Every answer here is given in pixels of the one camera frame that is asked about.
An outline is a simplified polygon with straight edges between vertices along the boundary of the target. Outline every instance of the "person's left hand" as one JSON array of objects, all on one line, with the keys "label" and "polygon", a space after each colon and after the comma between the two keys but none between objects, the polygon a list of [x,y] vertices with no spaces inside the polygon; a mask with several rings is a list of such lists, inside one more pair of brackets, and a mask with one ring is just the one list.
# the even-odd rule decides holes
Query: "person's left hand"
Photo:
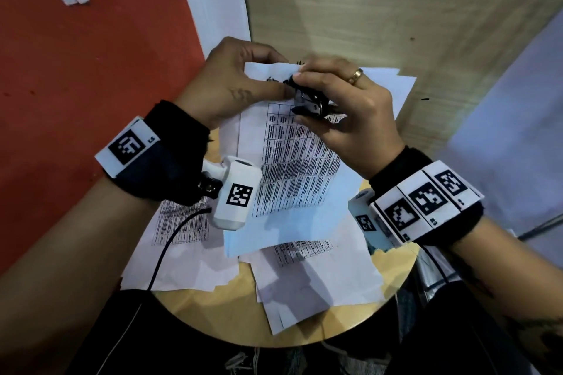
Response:
[{"label": "person's left hand", "polygon": [[244,63],[286,63],[269,45],[225,37],[211,51],[200,73],[174,103],[209,130],[258,101],[293,98],[295,90],[283,83],[250,79]]}]

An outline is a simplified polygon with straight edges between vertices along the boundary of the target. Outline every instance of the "gold ring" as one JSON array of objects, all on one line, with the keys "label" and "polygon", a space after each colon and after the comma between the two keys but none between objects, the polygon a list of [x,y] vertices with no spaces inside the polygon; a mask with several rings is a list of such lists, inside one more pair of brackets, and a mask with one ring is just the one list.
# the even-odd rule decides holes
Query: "gold ring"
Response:
[{"label": "gold ring", "polygon": [[364,71],[363,71],[361,68],[358,68],[358,69],[356,70],[356,72],[352,75],[352,77],[350,77],[350,78],[348,79],[348,83],[349,83],[350,85],[355,84],[362,74],[364,74]]}]

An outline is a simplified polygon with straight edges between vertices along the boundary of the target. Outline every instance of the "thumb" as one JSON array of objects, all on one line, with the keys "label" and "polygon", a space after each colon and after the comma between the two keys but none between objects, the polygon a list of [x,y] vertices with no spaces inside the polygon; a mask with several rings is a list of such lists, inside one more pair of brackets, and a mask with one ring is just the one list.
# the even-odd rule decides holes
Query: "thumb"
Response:
[{"label": "thumb", "polygon": [[335,147],[338,146],[342,132],[337,129],[335,123],[329,122],[326,119],[316,119],[306,115],[297,115],[293,120],[295,123],[309,128],[309,130],[319,137],[329,149],[336,151]]},{"label": "thumb", "polygon": [[285,101],[295,97],[295,89],[285,83],[248,79],[246,84],[255,101]]}]

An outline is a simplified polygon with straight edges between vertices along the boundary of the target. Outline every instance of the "red wall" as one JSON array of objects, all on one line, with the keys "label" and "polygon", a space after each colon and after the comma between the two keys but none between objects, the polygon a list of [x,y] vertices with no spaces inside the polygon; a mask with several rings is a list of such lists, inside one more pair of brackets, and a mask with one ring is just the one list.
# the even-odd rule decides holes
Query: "red wall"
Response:
[{"label": "red wall", "polygon": [[203,62],[186,0],[0,0],[0,272],[100,177],[94,154]]}]

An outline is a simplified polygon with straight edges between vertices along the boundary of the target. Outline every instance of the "black pants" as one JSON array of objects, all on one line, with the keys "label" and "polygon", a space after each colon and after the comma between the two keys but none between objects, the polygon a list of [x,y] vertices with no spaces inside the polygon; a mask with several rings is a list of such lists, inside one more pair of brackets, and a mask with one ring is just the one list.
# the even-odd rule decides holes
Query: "black pants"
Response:
[{"label": "black pants", "polygon": [[[96,374],[137,309],[135,321],[107,359],[101,374],[150,371],[162,374],[224,374],[224,363],[229,358],[242,349],[248,355],[253,353],[249,347],[219,341],[190,328],[169,313],[150,293],[121,291],[109,299],[74,357],[68,373]],[[343,334],[347,336],[344,342],[348,344],[355,343],[349,338],[358,338],[357,342],[363,345],[364,356],[370,341],[373,342],[374,337],[381,341],[383,337],[377,326],[374,329],[366,329],[366,326],[362,324]],[[315,345],[305,350],[309,373],[328,375],[340,372],[334,353],[328,350],[310,352],[319,350]],[[351,355],[355,354],[355,350],[348,351]],[[392,353],[386,374],[414,373],[527,375],[530,369],[510,338],[482,309],[465,285],[455,282],[436,293],[413,329]]]}]

